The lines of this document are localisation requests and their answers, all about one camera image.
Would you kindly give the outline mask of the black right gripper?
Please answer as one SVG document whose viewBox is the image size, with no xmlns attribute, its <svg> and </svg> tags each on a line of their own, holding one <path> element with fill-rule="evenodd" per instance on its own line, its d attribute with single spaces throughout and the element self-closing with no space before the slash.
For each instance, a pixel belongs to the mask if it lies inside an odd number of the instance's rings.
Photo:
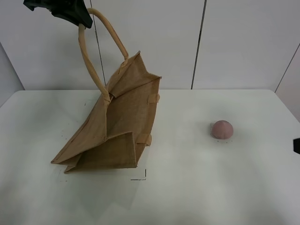
<svg viewBox="0 0 300 225">
<path fill-rule="evenodd" d="M 293 151 L 300 154 L 300 138 L 293 140 Z"/>
</svg>

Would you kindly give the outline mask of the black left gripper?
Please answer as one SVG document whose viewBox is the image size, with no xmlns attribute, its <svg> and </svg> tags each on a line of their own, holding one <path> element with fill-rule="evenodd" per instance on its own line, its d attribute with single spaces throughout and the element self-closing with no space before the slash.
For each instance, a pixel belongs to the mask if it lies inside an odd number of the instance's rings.
<svg viewBox="0 0 300 225">
<path fill-rule="evenodd" d="M 54 17 L 76 26 L 83 24 L 86 28 L 91 28 L 93 24 L 83 0 L 24 0 L 23 4 L 31 11 L 35 8 L 46 8 Z"/>
</svg>

